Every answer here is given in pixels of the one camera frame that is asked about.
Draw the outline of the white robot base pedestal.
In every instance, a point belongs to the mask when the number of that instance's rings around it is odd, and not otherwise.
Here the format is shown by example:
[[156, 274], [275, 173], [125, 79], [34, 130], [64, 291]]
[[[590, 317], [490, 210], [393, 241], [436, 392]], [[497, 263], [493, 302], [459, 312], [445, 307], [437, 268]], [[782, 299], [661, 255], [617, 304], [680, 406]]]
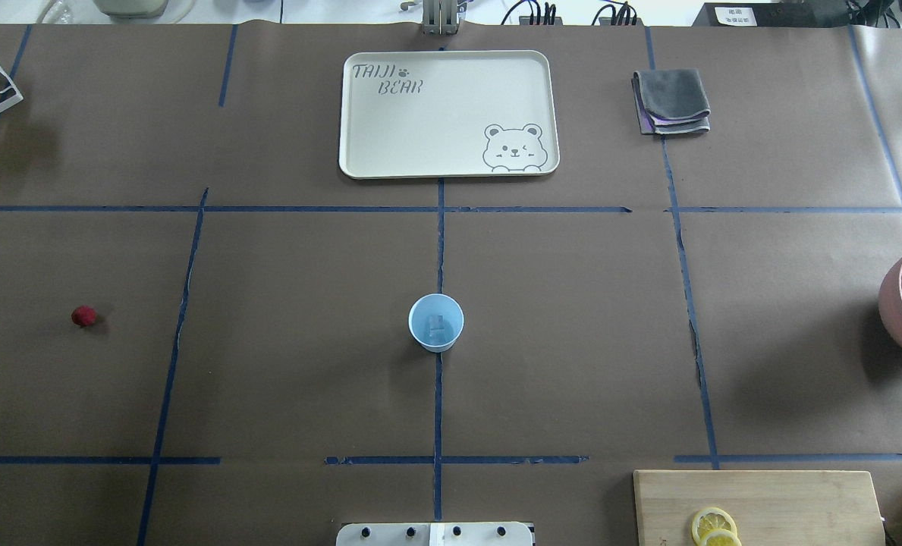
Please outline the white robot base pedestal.
[[535, 545], [533, 524], [503, 522], [361, 522], [340, 528], [336, 545]]

